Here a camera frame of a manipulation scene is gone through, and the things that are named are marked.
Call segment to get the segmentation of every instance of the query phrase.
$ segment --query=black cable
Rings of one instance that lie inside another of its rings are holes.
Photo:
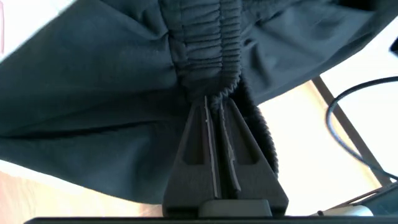
[[[366,162],[364,159],[362,159],[362,157],[357,154],[354,150],[352,150],[352,148],[350,148],[340,137],[339,135],[336,133],[335,129],[333,128],[332,124],[331,124],[331,114],[333,113],[333,110],[335,109],[335,107],[337,106],[337,103],[343,99],[344,97],[358,91],[358,90],[362,90],[363,88],[367,88],[370,86],[374,86],[374,85],[380,85],[380,84],[384,84],[384,83],[390,83],[390,82],[398,82],[398,77],[388,77],[388,78],[380,78],[377,80],[372,80],[369,82],[365,82],[359,85],[356,85],[354,87],[349,88],[348,90],[342,92],[340,95],[338,95],[329,105],[328,110],[326,112],[326,126],[328,127],[328,130],[330,132],[330,134],[333,136],[333,138],[338,142],[338,144],[340,144],[340,146],[342,146],[346,152],[348,152],[349,154],[351,154],[355,159],[359,160],[360,162],[362,162],[364,165],[368,166],[371,170],[376,171],[376,172],[380,172],[383,175],[386,175],[396,181],[398,181],[398,177],[396,175],[390,174],[386,171],[384,171],[382,168],[378,168],[375,167],[374,165]]]

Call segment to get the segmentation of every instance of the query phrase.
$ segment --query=black garment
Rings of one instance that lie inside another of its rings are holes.
[[[208,95],[216,111],[230,96],[277,172],[255,103],[397,14],[395,0],[77,1],[0,64],[0,159],[159,203],[190,103]]]

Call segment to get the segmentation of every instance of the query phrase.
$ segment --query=dark strip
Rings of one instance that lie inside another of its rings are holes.
[[[312,82],[315,84],[315,87],[321,94],[322,98],[329,105],[335,97],[331,94],[328,87],[323,82],[322,78],[316,77],[312,80]],[[365,144],[365,142],[363,141],[363,139],[361,138],[359,133],[356,131],[355,127],[349,121],[349,119],[347,118],[344,111],[341,109],[341,107],[339,105],[336,106],[335,110],[333,111],[333,114],[336,116],[338,122],[341,124],[344,131],[347,133],[348,137],[351,139],[351,141],[353,142],[353,144],[355,145],[355,147],[361,154],[362,158],[365,161],[368,161],[369,163],[373,164],[374,166],[382,169],[382,167],[380,166],[380,163],[374,157],[371,150]],[[382,186],[391,184],[390,178],[388,178],[385,175],[382,175],[378,172],[374,172],[373,170],[372,170],[372,172],[376,176],[376,179],[380,182],[380,184]]]

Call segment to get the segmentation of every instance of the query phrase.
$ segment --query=elastic waistband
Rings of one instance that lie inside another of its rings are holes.
[[[205,95],[220,102],[241,73],[241,1],[164,0],[172,59],[190,101]]]

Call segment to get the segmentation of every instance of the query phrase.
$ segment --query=light wood surface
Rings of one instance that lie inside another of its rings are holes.
[[[279,155],[279,181],[290,199],[288,215],[326,210],[379,187],[372,173],[328,134],[326,104],[312,82],[259,107]],[[110,197],[6,162],[0,162],[0,170],[1,224],[34,217],[161,216],[160,205]]]

